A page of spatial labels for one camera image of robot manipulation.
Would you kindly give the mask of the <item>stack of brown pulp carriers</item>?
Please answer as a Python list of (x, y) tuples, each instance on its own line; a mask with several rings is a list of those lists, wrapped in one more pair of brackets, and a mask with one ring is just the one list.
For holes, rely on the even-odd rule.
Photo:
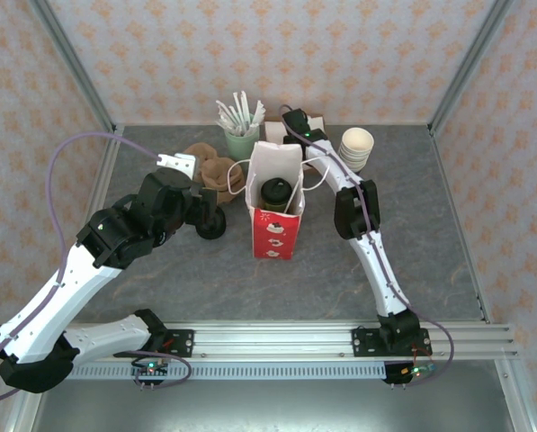
[(197, 142), (183, 153), (197, 157), (198, 169), (194, 179), (218, 193), (218, 204), (230, 203), (237, 197), (229, 189), (237, 192), (245, 186), (242, 167), (229, 157), (220, 157), (211, 145)]

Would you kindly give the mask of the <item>aluminium lower frame bar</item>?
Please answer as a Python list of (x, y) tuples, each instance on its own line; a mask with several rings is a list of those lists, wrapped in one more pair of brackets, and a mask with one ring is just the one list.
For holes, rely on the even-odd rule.
[(13, 405), (4, 432), (32, 432), (43, 393), (19, 391), (13, 396)]
[(514, 431), (537, 432), (537, 413), (524, 366), (514, 359), (498, 359), (495, 366)]

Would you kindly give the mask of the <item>red white paper gift bag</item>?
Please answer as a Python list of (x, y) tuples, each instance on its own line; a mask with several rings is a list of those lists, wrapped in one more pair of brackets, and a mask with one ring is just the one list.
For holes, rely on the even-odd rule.
[[(305, 210), (304, 166), (299, 144), (275, 144), (258, 141), (248, 164), (246, 184), (232, 194), (245, 194), (245, 204), (252, 227), (253, 256), (288, 260), (292, 258)], [(288, 181), (292, 195), (285, 213), (263, 209), (261, 187), (269, 179), (280, 177)]]

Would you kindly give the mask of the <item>stack of white paper napkins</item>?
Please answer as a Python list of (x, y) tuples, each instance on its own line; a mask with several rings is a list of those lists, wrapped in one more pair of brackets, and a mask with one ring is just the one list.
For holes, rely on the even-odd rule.
[[(321, 115), (315, 117), (309, 115), (308, 124), (312, 130), (320, 129), (323, 132), (326, 131), (324, 117)], [(275, 118), (273, 118), (271, 121), (264, 122), (264, 131), (265, 140), (275, 144), (282, 144), (283, 137), (287, 135), (287, 130), (283, 126), (282, 122)]]

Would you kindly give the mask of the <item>wide aluminium mounting rail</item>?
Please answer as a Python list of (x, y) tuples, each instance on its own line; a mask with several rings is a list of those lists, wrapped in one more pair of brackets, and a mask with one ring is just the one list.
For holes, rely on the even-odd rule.
[[(375, 328), (370, 321), (222, 321), (167, 322), (171, 329), (194, 331), (194, 362), (404, 361), (413, 356), (357, 357), (351, 330)], [(443, 326), (423, 323), (435, 361), (517, 359), (523, 352), (506, 324), (452, 321)]]

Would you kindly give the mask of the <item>mint green straw holder cup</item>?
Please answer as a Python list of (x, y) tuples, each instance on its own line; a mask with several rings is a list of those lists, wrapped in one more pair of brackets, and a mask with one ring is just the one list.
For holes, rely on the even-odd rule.
[(229, 157), (235, 161), (249, 159), (254, 150), (255, 144), (260, 140), (260, 127), (252, 134), (248, 130), (242, 132), (241, 136), (233, 136), (224, 131), (228, 146)]

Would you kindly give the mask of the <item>grey metal sheet panel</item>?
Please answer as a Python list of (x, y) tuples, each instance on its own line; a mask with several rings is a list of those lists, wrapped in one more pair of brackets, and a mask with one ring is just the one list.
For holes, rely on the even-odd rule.
[(497, 387), (376, 381), (194, 381), (160, 391), (66, 382), (33, 432), (515, 432)]

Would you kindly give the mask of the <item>aluminium table side rail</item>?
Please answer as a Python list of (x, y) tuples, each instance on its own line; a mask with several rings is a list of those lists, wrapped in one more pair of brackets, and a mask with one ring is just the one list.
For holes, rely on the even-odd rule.
[(456, 202), (454, 200), (454, 196), (452, 193), (452, 183), (449, 180), (448, 175), (446, 174), (445, 166), (443, 163), (443, 157), (440, 152), (440, 149), (438, 148), (436, 135), (435, 135), (435, 132), (433, 131), (431, 124), (427, 125), (427, 130), (429, 132), (434, 155), (435, 155), (437, 164), (439, 166), (439, 169), (443, 178), (443, 184), (444, 184), (444, 188), (447, 194), (447, 198), (452, 208), (452, 216), (456, 225), (456, 229), (459, 234), (461, 248), (466, 259), (467, 268), (470, 273), (470, 278), (471, 278), (472, 285), (474, 287), (474, 291), (475, 291), (476, 298), (478, 301), (481, 319), (485, 323), (491, 324), (494, 322), (494, 320), (490, 313), (488, 299), (486, 298), (485, 292), (482, 288), (479, 272), (475, 264), (475, 261), (473, 259), (473, 255), (470, 250), (470, 245), (466, 239), (465, 231), (461, 223), (460, 214), (458, 213)]
[(67, 271), (69, 247), (88, 216), (101, 208), (107, 194), (121, 137), (105, 131), (80, 132), (53, 150), (45, 178), (45, 195), (60, 259), (57, 282)]

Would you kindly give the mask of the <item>aluminium frame post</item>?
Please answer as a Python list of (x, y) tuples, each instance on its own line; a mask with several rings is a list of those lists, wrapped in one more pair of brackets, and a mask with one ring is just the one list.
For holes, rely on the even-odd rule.
[(45, 30), (48, 32), (60, 57), (63, 59), (81, 93), (91, 107), (95, 118), (101, 123), (105, 130), (114, 132), (116, 124), (108, 113), (91, 77), (85, 70), (85, 66), (76, 52), (76, 48), (68, 38), (68, 35), (58, 16), (54, 12), (49, 0), (28, 0), (28, 3), (39, 17)]
[(427, 124), (431, 137), (434, 137), (442, 128), (453, 107), (459, 101), (464, 87), (469, 83), (472, 74), (494, 39), (514, 1), (494, 0), (450, 85), (447, 87), (441, 102), (438, 104), (432, 120)]

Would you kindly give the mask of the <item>stack of paper cups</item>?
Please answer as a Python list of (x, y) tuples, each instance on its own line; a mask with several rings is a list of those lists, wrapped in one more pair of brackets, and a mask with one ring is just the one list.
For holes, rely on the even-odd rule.
[(352, 127), (344, 132), (338, 154), (350, 170), (359, 173), (368, 162), (374, 143), (366, 129)]

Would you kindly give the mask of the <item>small circuit board with LED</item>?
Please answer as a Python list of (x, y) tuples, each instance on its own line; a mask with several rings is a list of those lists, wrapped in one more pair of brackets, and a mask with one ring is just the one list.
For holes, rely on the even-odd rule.
[(168, 363), (163, 358), (137, 357), (132, 360), (131, 366), (139, 376), (164, 377), (168, 375)]
[(389, 385), (405, 385), (415, 378), (431, 374), (435, 370), (434, 363), (414, 364), (413, 362), (387, 362), (384, 365), (385, 378), (383, 381)]

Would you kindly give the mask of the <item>stack of black cup lids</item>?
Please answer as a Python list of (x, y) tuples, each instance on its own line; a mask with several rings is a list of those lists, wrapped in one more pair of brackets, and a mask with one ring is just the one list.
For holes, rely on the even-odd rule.
[(226, 216), (224, 211), (221, 210), (221, 226), (218, 229), (196, 229), (196, 232), (202, 239), (214, 240), (222, 237), (226, 231), (226, 228)]

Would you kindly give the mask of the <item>black plastic cup lid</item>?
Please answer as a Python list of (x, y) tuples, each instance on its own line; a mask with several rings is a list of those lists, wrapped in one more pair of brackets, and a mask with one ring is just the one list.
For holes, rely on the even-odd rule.
[(261, 196), (266, 203), (280, 205), (289, 201), (292, 188), (288, 181), (275, 177), (265, 181), (261, 187)]

